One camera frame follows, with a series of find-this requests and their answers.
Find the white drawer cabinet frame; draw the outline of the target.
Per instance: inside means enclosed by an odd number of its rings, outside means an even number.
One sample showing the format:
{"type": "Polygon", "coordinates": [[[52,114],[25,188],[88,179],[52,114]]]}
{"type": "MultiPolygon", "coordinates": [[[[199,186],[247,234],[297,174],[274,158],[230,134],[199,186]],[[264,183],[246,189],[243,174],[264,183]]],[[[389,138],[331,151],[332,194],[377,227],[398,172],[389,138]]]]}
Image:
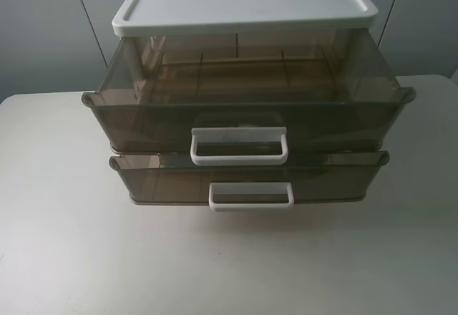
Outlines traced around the white drawer cabinet frame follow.
{"type": "Polygon", "coordinates": [[[122,37],[368,28],[371,0],[125,0],[112,20],[122,37]]]}

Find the smoky transparent drawer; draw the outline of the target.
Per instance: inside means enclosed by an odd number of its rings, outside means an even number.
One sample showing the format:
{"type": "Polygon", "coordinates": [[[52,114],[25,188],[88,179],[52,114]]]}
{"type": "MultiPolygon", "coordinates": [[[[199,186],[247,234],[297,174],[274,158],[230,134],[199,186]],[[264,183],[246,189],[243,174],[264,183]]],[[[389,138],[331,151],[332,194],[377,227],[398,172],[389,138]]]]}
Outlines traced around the smoky transparent drawer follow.
{"type": "Polygon", "coordinates": [[[365,29],[123,38],[86,92],[112,149],[200,166],[378,150],[416,93],[365,29]]]}
{"type": "Polygon", "coordinates": [[[360,201],[386,151],[293,154],[283,165],[195,165],[189,156],[120,155],[109,160],[138,205],[203,205],[215,212],[290,210],[360,201]]]}

